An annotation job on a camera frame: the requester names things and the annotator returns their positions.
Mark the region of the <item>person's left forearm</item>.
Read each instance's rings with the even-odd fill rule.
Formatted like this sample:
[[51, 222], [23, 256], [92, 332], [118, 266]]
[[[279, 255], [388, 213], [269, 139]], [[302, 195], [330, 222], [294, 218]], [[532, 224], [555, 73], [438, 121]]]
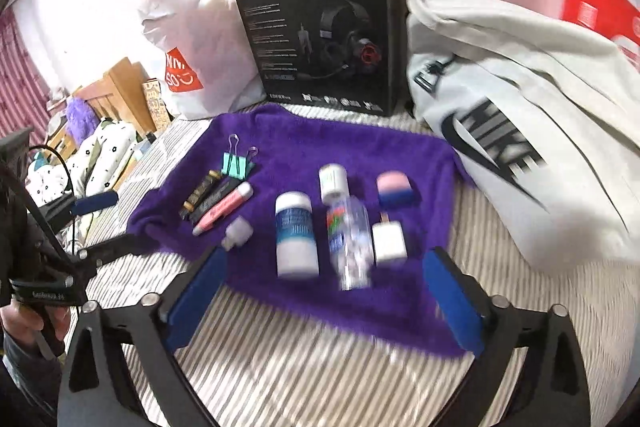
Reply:
[[38, 348], [23, 348], [9, 334], [3, 349], [1, 425], [58, 425], [61, 361], [43, 358]]

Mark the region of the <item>person's left hand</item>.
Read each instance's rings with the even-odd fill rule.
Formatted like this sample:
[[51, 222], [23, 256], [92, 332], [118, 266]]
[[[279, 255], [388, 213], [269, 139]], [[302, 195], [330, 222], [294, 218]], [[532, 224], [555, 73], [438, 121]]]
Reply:
[[[47, 307], [55, 337], [63, 340], [70, 329], [70, 309]], [[44, 323], [42, 317], [13, 300], [9, 306], [1, 308], [1, 324], [3, 329], [24, 348], [32, 348], [36, 344], [36, 332], [41, 332]]]

